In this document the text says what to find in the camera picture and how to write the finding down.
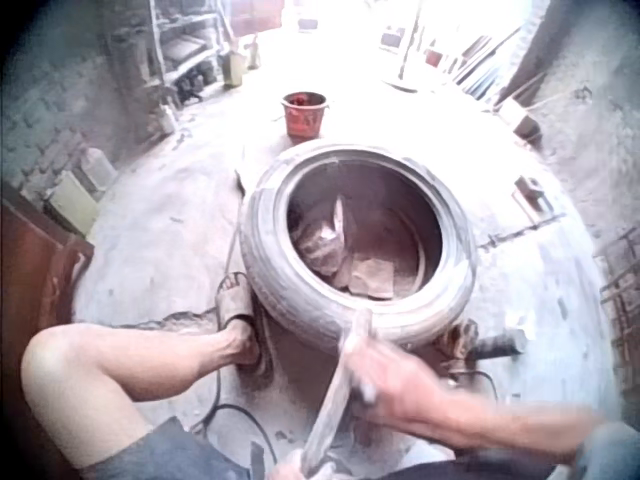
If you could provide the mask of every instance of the wooden cabinet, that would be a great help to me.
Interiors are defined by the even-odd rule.
[[[39,478],[78,478],[25,403],[20,362],[40,330],[69,323],[93,247],[2,185],[2,414],[12,460]]]

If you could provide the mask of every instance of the foot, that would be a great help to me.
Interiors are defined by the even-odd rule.
[[[253,365],[260,358],[260,347],[253,328],[242,319],[232,320],[224,329],[231,341],[233,363]]]
[[[219,292],[230,290],[247,282],[244,275],[228,275],[219,287]],[[260,347],[256,340],[252,326],[238,316],[229,322],[224,331],[230,336],[232,355],[234,363],[240,365],[253,365],[260,358]]]

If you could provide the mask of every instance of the hand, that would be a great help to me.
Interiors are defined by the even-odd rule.
[[[305,480],[300,471],[301,459],[302,450],[294,450],[269,472],[268,480]],[[334,472],[335,465],[331,462],[325,463],[318,473],[308,480],[330,480]]]
[[[407,424],[437,422],[443,416],[448,391],[419,358],[372,338],[345,349],[357,381],[375,389],[376,403],[364,412],[366,419],[407,431]]]

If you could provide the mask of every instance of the wall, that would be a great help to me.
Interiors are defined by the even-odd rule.
[[[544,162],[596,243],[640,224],[640,8],[581,2],[533,103]],[[576,98],[574,89],[589,92]]]
[[[117,166],[133,137],[102,35],[102,2],[51,1],[2,79],[2,178],[40,206],[87,146]]]
[[[575,0],[532,0],[529,15],[518,32],[508,65],[496,81],[494,102],[547,69],[558,53],[571,23]]]

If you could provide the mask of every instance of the tool handle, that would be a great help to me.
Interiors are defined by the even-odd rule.
[[[344,345],[356,338],[368,336],[371,332],[372,312],[369,309],[360,310],[353,319],[351,330]],[[318,418],[313,424],[307,443],[302,450],[300,470],[305,478],[311,476],[320,466],[326,455],[333,437],[338,430],[340,419],[349,401],[351,393],[351,372],[346,366],[344,353],[338,358],[338,366],[333,374],[329,388],[320,407]]]

